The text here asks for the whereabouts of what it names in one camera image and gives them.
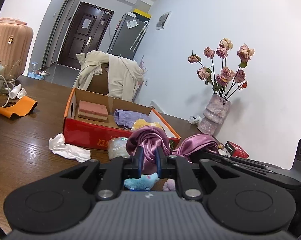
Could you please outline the purple satin cloth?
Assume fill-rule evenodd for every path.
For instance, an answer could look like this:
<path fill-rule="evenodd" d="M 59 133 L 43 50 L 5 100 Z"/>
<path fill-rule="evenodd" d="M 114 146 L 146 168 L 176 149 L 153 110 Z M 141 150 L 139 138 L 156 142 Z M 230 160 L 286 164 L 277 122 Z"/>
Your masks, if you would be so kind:
<path fill-rule="evenodd" d="M 126 143 L 126 151 L 134 156 L 137 148 L 143 149 L 143 174 L 153 174 L 157 171 L 155 150 L 162 148 L 164 155 L 181 155 L 188 161 L 198 151 L 218 155 L 218 143 L 209 134 L 195 134 L 186 138 L 176 150 L 171 150 L 169 139 L 161 128 L 144 126 L 134 131 Z"/>

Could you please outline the lavender knitted cloth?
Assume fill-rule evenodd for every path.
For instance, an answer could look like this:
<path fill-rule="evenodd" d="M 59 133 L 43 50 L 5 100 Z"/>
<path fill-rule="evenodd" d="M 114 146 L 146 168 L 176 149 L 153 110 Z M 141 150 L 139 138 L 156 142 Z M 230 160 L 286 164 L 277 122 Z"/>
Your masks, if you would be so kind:
<path fill-rule="evenodd" d="M 114 111 L 114 120 L 118 126 L 121 126 L 125 129 L 131 129 L 133 124 L 138 119 L 144 119 L 147 122 L 150 122 L 150 118 L 148 115 L 135 112 L 135 111 L 126 111 L 121 109 L 116 109 Z"/>

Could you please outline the white cloth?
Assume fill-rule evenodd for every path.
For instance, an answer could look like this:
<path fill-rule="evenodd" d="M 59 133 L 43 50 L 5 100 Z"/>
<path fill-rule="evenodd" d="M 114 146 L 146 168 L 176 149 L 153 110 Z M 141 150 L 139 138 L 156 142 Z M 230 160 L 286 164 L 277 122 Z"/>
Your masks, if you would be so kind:
<path fill-rule="evenodd" d="M 91 159 L 90 150 L 66 144 L 64 135 L 62 133 L 59 133 L 54 138 L 49 139 L 48 148 L 53 154 L 59 155 L 66 159 L 76 160 L 79 163 L 83 163 Z"/>

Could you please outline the blue plush toy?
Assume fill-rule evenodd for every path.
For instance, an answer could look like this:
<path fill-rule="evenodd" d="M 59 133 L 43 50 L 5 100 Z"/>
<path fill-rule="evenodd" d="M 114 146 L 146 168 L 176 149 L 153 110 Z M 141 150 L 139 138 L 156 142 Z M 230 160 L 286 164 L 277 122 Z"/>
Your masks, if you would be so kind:
<path fill-rule="evenodd" d="M 126 179 L 124 181 L 124 187 L 130 191 L 150 191 L 152 187 L 159 181 L 157 173 L 142 174 L 140 178 Z"/>

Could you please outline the small purple plush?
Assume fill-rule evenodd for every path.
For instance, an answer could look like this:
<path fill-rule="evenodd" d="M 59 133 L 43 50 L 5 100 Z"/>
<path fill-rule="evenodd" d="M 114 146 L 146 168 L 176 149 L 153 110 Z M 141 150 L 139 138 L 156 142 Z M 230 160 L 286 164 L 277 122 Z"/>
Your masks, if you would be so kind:
<path fill-rule="evenodd" d="M 175 191 L 176 185 L 173 179 L 168 179 L 163 185 L 163 191 Z"/>

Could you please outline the orange cardboard box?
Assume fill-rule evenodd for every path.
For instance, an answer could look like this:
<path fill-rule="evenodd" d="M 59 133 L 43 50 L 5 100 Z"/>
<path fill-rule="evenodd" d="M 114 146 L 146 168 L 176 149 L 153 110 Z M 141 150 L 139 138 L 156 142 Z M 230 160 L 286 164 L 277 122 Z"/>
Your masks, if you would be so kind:
<path fill-rule="evenodd" d="M 105 105 L 108 110 L 106 122 L 84 119 L 79 116 L 79 103 L 87 101 Z M 109 140 L 129 137 L 130 129 L 117 126 L 114 111 L 127 110 L 146 114 L 152 122 L 158 122 L 164 128 L 169 140 L 176 147 L 181 137 L 155 109 L 133 102 L 112 98 L 81 89 L 72 89 L 64 113 L 63 135 L 65 143 L 95 150 L 107 150 Z"/>

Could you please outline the white small bottle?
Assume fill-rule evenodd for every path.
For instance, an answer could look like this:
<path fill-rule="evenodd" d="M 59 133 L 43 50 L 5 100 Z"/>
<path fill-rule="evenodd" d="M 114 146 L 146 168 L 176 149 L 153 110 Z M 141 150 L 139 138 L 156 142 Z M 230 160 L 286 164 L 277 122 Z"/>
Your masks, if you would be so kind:
<path fill-rule="evenodd" d="M 202 117 L 199 115 L 192 115 L 189 117 L 189 123 L 191 125 L 199 125 L 202 121 Z"/>

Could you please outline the pink sponge block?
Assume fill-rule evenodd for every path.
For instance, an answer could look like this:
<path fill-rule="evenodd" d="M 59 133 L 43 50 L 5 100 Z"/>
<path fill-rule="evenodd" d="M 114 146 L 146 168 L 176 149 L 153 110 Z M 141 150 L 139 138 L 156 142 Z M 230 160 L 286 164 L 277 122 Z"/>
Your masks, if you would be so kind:
<path fill-rule="evenodd" d="M 108 120 L 108 110 L 105 105 L 80 100 L 78 116 L 89 120 L 105 122 Z"/>

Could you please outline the beige jacket on chair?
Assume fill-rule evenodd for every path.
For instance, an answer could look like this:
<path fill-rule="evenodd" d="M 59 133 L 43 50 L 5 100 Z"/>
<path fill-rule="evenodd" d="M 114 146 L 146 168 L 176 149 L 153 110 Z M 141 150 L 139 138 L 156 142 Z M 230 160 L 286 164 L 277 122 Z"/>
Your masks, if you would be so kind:
<path fill-rule="evenodd" d="M 79 53 L 76 58 L 80 72 L 74 88 L 87 90 L 93 77 L 102 74 L 103 64 L 108 65 L 108 96 L 132 102 L 138 85 L 143 83 L 144 70 L 136 61 L 97 50 Z"/>

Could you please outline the dried pink rose bouquet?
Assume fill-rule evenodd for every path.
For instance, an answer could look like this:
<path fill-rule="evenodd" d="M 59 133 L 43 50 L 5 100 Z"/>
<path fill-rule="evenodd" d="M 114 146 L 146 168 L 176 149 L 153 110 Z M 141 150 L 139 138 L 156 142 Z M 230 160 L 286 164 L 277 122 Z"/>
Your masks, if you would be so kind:
<path fill-rule="evenodd" d="M 227 66 L 229 52 L 233 49 L 233 43 L 228 38 L 219 41 L 217 49 L 206 47 L 203 51 L 205 58 L 210 60 L 209 66 L 204 66 L 202 58 L 192 53 L 187 57 L 190 64 L 199 64 L 197 76 L 204 81 L 205 85 L 212 85 L 214 95 L 224 100 L 230 97 L 238 90 L 244 90 L 248 82 L 244 69 L 248 66 L 248 62 L 255 55 L 255 49 L 250 48 L 247 44 L 239 47 L 236 55 L 240 59 L 237 70 L 232 70 Z"/>

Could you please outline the orange cloth pouch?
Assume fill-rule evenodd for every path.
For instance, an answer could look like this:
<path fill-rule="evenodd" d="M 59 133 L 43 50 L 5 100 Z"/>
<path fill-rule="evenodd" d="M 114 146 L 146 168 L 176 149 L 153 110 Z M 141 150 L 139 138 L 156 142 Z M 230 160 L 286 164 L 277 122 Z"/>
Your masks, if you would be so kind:
<path fill-rule="evenodd" d="M 31 113 L 37 104 L 37 101 L 28 96 L 24 96 L 12 106 L 0 107 L 0 114 L 8 119 L 11 119 L 12 117 L 23 117 Z"/>

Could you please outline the blue pet feeder stand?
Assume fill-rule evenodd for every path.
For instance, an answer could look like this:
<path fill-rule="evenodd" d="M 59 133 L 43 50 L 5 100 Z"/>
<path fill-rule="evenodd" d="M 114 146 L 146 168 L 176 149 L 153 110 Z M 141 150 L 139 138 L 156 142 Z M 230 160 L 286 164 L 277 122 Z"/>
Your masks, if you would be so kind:
<path fill-rule="evenodd" d="M 31 66 L 29 67 L 28 77 L 36 80 L 44 80 L 47 76 L 49 76 L 49 73 L 46 70 L 42 70 L 37 62 L 31 63 Z"/>

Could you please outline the yellow box on refrigerator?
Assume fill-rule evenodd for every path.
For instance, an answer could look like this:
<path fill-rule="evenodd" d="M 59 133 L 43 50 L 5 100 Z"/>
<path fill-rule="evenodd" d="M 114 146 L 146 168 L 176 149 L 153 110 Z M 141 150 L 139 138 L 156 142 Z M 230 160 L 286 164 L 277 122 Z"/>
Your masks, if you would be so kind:
<path fill-rule="evenodd" d="M 144 18 L 147 18 L 147 19 L 150 19 L 150 18 L 151 18 L 151 15 L 150 15 L 150 14 L 148 14 L 147 12 L 144 12 L 144 11 L 142 11 L 142 10 L 140 10 L 140 9 L 134 9 L 134 10 L 133 10 L 133 13 L 134 13 L 134 14 L 137 14 L 137 15 L 140 15 L 140 16 L 142 16 L 142 17 L 144 17 Z"/>

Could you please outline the clear glass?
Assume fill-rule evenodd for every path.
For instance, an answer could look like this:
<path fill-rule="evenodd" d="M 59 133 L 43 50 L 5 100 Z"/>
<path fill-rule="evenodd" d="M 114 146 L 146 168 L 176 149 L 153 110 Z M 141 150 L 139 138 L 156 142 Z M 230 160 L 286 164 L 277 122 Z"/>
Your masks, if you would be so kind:
<path fill-rule="evenodd" d="M 0 93 L 8 95 L 15 87 L 15 81 L 20 76 L 21 60 L 0 61 L 1 75 L 0 80 L 3 81 L 3 86 L 0 88 Z"/>

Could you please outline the wall electrical panel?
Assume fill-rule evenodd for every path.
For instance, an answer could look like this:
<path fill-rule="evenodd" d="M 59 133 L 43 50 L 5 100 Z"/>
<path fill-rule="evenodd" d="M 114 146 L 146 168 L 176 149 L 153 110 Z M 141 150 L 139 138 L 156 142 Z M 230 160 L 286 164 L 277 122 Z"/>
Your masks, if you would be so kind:
<path fill-rule="evenodd" d="M 169 18 L 170 18 L 171 12 L 165 12 L 164 14 L 162 14 L 159 19 L 158 22 L 156 23 L 155 26 L 155 30 L 163 30 L 165 28 L 165 25 L 167 24 Z"/>

